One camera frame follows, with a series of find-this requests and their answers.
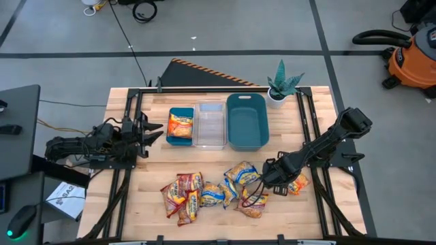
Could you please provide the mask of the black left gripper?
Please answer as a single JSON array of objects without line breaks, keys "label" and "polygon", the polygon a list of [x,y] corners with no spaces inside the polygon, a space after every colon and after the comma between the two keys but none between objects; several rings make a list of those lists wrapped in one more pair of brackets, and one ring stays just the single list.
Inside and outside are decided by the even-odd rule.
[{"label": "black left gripper", "polygon": [[134,120],[124,116],[121,122],[121,137],[125,145],[123,158],[132,159],[136,156],[148,158],[149,152],[145,146],[152,146],[164,132],[156,131],[146,134],[144,131],[154,131],[162,128],[163,125],[148,122],[148,117],[143,112]]}]

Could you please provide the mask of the orange Maruchan chicken ramen packet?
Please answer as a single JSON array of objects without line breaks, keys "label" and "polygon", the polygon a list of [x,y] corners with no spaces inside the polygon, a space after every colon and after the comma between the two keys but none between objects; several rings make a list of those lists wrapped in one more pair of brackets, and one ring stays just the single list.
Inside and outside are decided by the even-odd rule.
[{"label": "orange Maruchan chicken ramen packet", "polygon": [[304,189],[306,186],[308,186],[311,183],[311,181],[304,175],[300,174],[295,181],[291,182],[287,186],[287,190],[289,193],[293,195],[298,195],[299,192]]},{"label": "orange Maruchan chicken ramen packet", "polygon": [[168,137],[191,139],[193,118],[191,116],[177,116],[170,114],[168,121]]}]

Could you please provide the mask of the red Maruchan beef ramen packet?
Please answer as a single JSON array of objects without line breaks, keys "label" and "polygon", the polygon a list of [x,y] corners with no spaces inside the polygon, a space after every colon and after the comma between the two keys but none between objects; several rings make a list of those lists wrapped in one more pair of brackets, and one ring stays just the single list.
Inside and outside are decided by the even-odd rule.
[{"label": "red Maruchan beef ramen packet", "polygon": [[182,191],[199,190],[202,192],[204,188],[204,180],[201,172],[190,174],[177,174]]},{"label": "red Maruchan beef ramen packet", "polygon": [[171,182],[160,190],[163,196],[163,203],[166,210],[166,217],[170,218],[177,213],[187,201],[186,193],[183,190],[179,179]]},{"label": "red Maruchan beef ramen packet", "polygon": [[235,210],[250,218],[261,218],[267,201],[268,194],[250,194],[246,188],[243,188]]},{"label": "red Maruchan beef ramen packet", "polygon": [[193,223],[197,219],[200,207],[200,190],[187,191],[187,200],[183,207],[178,211],[179,227]]}]

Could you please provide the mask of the small teal plastic bin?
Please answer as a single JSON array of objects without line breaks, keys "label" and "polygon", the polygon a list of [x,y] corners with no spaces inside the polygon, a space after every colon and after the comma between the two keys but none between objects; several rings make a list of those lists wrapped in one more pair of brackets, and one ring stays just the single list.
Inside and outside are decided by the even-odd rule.
[{"label": "small teal plastic bin", "polygon": [[[170,114],[176,114],[177,116],[191,116],[193,118],[193,108],[171,108],[169,111]],[[192,145],[192,137],[191,139],[179,138],[179,137],[168,137],[166,134],[166,140],[169,144],[173,146],[191,146]]]}]

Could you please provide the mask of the large teal plastic bin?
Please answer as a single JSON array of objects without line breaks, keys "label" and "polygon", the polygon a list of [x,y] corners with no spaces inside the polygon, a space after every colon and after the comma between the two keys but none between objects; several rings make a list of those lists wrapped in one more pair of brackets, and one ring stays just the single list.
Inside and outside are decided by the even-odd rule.
[{"label": "large teal plastic bin", "polygon": [[239,152],[255,152],[270,138],[266,102],[257,93],[234,93],[226,101],[228,143]]}]

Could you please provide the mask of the black mat with striped edge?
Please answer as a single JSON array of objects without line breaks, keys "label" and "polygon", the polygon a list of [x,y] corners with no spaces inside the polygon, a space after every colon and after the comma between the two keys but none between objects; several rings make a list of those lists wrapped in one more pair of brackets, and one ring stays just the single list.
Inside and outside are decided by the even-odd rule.
[{"label": "black mat with striped edge", "polygon": [[173,58],[159,77],[162,86],[258,86],[248,80]]}]

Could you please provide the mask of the green plant in white pot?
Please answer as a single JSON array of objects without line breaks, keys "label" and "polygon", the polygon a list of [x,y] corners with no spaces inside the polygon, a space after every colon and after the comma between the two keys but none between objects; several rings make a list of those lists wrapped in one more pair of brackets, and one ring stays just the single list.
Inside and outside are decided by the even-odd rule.
[{"label": "green plant in white pot", "polygon": [[304,74],[305,73],[301,73],[297,76],[287,77],[285,74],[285,64],[283,60],[280,60],[275,78],[267,77],[269,89],[267,92],[266,105],[272,109],[279,109],[288,96],[298,91],[297,86]]}]

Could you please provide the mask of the black desk foot bar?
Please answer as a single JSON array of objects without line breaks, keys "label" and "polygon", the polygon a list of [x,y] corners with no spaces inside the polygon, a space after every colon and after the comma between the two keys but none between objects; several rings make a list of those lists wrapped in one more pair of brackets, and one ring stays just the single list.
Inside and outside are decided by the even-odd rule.
[{"label": "black desk foot bar", "polygon": [[64,167],[63,165],[51,163],[45,158],[39,157],[37,155],[33,155],[31,171],[44,172],[45,175],[51,178],[67,182],[69,184],[73,184],[85,189],[88,188],[89,181],[91,179],[91,177],[86,174],[82,174],[74,169]]}]

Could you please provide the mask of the white printed paper sheet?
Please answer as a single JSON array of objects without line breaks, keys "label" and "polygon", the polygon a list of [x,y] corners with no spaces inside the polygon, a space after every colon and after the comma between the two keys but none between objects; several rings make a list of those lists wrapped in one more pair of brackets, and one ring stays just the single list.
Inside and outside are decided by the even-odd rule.
[{"label": "white printed paper sheet", "polygon": [[84,188],[61,182],[57,188],[45,198],[44,203],[52,206],[69,218],[78,220],[84,209],[85,199]]}]

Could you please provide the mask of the black equipment case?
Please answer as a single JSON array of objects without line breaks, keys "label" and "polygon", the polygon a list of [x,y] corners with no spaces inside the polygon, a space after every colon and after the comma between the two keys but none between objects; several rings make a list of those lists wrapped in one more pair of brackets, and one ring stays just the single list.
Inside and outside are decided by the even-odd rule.
[{"label": "black equipment case", "polygon": [[154,1],[164,1],[164,0],[117,0],[121,5],[131,5],[131,4],[139,4],[139,3],[150,3]]}]

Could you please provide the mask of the flat black desk gadget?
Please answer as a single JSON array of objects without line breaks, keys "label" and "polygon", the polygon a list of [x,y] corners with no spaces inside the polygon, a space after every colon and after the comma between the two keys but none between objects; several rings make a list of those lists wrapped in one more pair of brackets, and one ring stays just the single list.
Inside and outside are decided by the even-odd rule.
[{"label": "flat black desk gadget", "polygon": [[2,125],[0,126],[0,135],[19,135],[22,131],[20,125]]}]

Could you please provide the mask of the white round device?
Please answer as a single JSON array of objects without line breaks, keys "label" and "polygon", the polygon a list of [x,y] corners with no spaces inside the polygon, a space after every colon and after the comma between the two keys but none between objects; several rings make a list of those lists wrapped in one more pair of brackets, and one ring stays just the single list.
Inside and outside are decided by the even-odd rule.
[{"label": "white round device", "polygon": [[102,0],[81,0],[81,1],[86,6],[86,8],[83,10],[83,14],[85,16],[93,16],[101,8]]}]

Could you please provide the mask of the black computer mouse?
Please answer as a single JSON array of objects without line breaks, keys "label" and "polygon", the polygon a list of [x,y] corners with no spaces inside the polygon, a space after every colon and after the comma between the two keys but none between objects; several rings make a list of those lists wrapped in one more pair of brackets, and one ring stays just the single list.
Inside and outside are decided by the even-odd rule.
[{"label": "black computer mouse", "polygon": [[37,208],[32,205],[26,205],[19,209],[7,226],[6,235],[9,239],[15,240],[22,237],[35,218],[36,213]]}]

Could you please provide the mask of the black keyboard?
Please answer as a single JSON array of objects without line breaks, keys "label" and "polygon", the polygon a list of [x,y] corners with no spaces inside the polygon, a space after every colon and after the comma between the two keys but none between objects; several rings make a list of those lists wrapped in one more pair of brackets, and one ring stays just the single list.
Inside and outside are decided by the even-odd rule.
[{"label": "black keyboard", "polygon": [[9,186],[7,182],[0,182],[0,214],[8,211]]}]

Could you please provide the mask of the orange shop vacuum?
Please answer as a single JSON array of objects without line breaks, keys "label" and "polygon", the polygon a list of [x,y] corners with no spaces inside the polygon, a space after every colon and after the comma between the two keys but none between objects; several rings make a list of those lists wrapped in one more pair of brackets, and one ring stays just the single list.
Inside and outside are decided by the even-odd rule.
[{"label": "orange shop vacuum", "polygon": [[387,36],[396,42],[384,50],[390,76],[382,86],[419,88],[428,98],[436,99],[436,25],[423,27],[410,38],[394,31]]}]

